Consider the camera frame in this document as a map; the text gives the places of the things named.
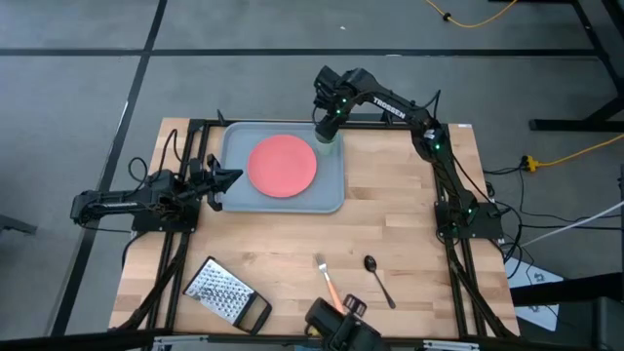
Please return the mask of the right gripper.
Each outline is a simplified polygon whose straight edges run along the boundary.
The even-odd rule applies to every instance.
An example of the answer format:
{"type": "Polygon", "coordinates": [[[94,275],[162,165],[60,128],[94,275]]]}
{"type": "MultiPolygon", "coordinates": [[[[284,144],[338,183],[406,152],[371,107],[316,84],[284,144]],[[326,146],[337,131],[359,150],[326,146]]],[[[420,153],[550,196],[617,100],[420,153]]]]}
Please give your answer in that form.
{"type": "Polygon", "coordinates": [[[314,111],[325,110],[323,118],[314,116],[315,136],[320,143],[334,142],[340,125],[348,120],[348,102],[348,95],[317,93],[314,98],[314,111]],[[330,124],[328,129],[321,127],[327,124],[330,124]]]}

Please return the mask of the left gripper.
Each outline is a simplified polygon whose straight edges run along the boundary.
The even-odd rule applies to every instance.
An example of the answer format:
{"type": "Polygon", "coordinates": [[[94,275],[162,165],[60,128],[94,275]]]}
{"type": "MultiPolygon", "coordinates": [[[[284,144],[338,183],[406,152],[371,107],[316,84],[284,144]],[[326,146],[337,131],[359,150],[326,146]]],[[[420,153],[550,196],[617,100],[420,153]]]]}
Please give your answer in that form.
{"type": "Polygon", "coordinates": [[[226,193],[243,171],[224,169],[213,154],[207,156],[207,165],[207,169],[201,163],[189,165],[187,196],[198,200],[207,196],[208,205],[214,211],[221,211],[222,204],[217,200],[216,194],[226,193]]]}

